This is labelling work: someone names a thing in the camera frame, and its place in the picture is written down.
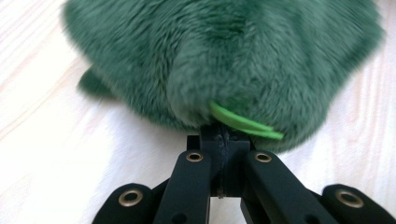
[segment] light wood grain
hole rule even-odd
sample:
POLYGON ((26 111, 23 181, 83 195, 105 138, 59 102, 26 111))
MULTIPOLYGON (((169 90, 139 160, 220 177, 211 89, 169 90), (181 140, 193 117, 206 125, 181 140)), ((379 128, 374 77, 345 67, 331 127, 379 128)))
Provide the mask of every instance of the light wood grain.
MULTIPOLYGON (((89 64, 64 37, 63 1, 0 1, 0 223, 90 223, 112 190, 155 187, 185 149, 185 133, 76 89, 89 64)), ((383 45, 280 158, 309 189, 346 184, 396 217, 396 2, 377 3, 383 45)), ((238 200, 212 200, 211 223, 244 222, 238 200)))

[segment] fuzzy fabric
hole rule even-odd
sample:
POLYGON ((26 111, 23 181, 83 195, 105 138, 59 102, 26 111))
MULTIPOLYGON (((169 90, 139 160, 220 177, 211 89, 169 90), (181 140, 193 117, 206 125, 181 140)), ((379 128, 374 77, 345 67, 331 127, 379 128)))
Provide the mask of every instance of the fuzzy fabric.
POLYGON ((181 130, 214 121, 209 103, 274 127, 281 152, 326 119, 382 34, 371 0, 69 0, 66 30, 92 62, 80 86, 181 130))

